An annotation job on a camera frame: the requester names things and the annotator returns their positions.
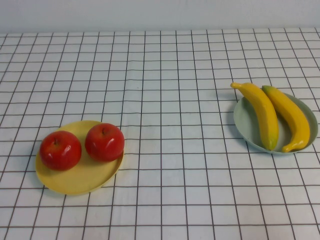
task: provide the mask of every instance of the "plate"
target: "plate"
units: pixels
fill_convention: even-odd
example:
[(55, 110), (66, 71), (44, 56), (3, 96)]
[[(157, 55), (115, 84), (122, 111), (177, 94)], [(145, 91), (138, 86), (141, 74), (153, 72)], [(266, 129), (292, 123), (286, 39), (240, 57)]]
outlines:
[(93, 192), (116, 174), (124, 155), (108, 163), (94, 161), (87, 153), (85, 139), (88, 131), (99, 121), (76, 121), (60, 127), (73, 133), (81, 142), (81, 159), (76, 166), (67, 171), (55, 171), (47, 168), (41, 161), (39, 152), (35, 158), (35, 171), (39, 180), (50, 190), (67, 195), (79, 195)]
[[(298, 98), (291, 96), (289, 94), (286, 94), (304, 113), (306, 116), (309, 127), (310, 127), (310, 139), (306, 147), (311, 145), (314, 140), (317, 137), (318, 134), (318, 122), (314, 115), (314, 113), (311, 111), (311, 109), (304, 104), (301, 100)], [(258, 119), (256, 116), (256, 112), (251, 105), (251, 103), (246, 99), (242, 98), (238, 101), (238, 103), (235, 105), (234, 112), (233, 112), (233, 118), (234, 123), (244, 140), (246, 140), (251, 146), (254, 148), (270, 153), (270, 154), (277, 154), (277, 155), (288, 155), (297, 153), (300, 150), (291, 151), (291, 152), (281, 152), (281, 149), (283, 146), (287, 145), (291, 140), (291, 131), (286, 123), (286, 121), (277, 113), (278, 118), (278, 125), (279, 125), (279, 138), (277, 145), (273, 151), (269, 151), (263, 147), (263, 144), (260, 139), (260, 130), (259, 130), (259, 124)]]

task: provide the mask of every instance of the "red apple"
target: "red apple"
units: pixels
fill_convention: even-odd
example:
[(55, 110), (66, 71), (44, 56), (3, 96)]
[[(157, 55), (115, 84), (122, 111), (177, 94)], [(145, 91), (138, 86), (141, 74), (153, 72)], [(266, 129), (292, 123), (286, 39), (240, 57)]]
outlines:
[(116, 126), (101, 123), (89, 130), (84, 145), (87, 153), (94, 160), (112, 162), (122, 156), (125, 138)]
[(81, 158), (81, 143), (68, 131), (55, 131), (40, 146), (40, 157), (49, 169), (63, 171), (73, 168)]

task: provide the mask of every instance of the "white wall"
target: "white wall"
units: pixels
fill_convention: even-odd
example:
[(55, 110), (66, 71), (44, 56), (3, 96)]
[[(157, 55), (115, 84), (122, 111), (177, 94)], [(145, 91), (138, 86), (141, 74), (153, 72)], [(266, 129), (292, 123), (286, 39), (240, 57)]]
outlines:
[(320, 0), (0, 0), (0, 33), (320, 27)]

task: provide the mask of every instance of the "plastic banana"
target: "plastic banana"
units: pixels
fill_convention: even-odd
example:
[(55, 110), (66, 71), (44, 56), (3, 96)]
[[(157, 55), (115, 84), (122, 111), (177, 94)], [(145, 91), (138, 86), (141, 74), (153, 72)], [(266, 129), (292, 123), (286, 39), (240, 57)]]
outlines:
[(238, 89), (252, 104), (258, 119), (262, 144), (267, 150), (273, 150), (278, 142), (279, 126), (276, 111), (270, 99), (259, 87), (249, 82), (233, 82), (231, 87)]
[(301, 109), (283, 92), (273, 86), (262, 86), (262, 90), (271, 100), (275, 110), (288, 123), (291, 130), (291, 141), (282, 148), (282, 152), (300, 150), (307, 146), (310, 139), (308, 120)]

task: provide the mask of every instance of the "plate rim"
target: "plate rim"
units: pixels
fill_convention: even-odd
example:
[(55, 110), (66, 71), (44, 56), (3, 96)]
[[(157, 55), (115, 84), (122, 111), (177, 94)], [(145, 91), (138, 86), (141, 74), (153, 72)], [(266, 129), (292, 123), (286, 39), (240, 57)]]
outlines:
[[(304, 103), (303, 101), (301, 101), (299, 98), (297, 98), (297, 97), (295, 97), (295, 96), (293, 96), (293, 95), (287, 94), (287, 93), (285, 93), (285, 92), (284, 92), (284, 94), (285, 94), (288, 98), (290, 98), (291, 100), (292, 100), (292, 99), (297, 100), (300, 104), (302, 104), (305, 108), (308, 109), (308, 111), (311, 113), (311, 118), (317, 123), (317, 124), (316, 124), (316, 129), (315, 129), (315, 135), (317, 136), (317, 135), (318, 135), (318, 131), (319, 131), (319, 126), (318, 126), (318, 121), (317, 121), (317, 118), (316, 118), (314, 112), (310, 109), (310, 107), (309, 107), (307, 104), (305, 104), (305, 103)], [(309, 147), (310, 145), (312, 145), (313, 142), (317, 139), (317, 137), (315, 137), (315, 139), (314, 139), (313, 141), (308, 142), (308, 145), (307, 145), (306, 147), (304, 147), (304, 148), (302, 148), (302, 149), (299, 149), (299, 150), (296, 150), (296, 151), (290, 151), (290, 152), (270, 151), (270, 150), (265, 149), (264, 147), (261, 147), (261, 146), (255, 144), (254, 142), (252, 142), (252, 141), (248, 140), (247, 138), (245, 138), (245, 136), (239, 131), (239, 128), (238, 128), (238, 126), (237, 126), (237, 124), (236, 124), (236, 117), (235, 117), (236, 108), (237, 108), (237, 106), (238, 106), (239, 104), (241, 104), (241, 103), (244, 101), (244, 99), (247, 100), (245, 97), (242, 97), (242, 98), (240, 98), (240, 99), (237, 101), (236, 105), (234, 106), (234, 109), (233, 109), (233, 121), (234, 121), (234, 125), (235, 125), (235, 128), (236, 128), (236, 130), (238, 131), (238, 133), (242, 136), (242, 138), (243, 138), (247, 143), (249, 143), (251, 146), (253, 146), (254, 148), (258, 149), (260, 152), (265, 152), (265, 153), (274, 154), (274, 155), (292, 155), (292, 154), (298, 153), (298, 152), (303, 151), (304, 149), (308, 148), (308, 147)]]

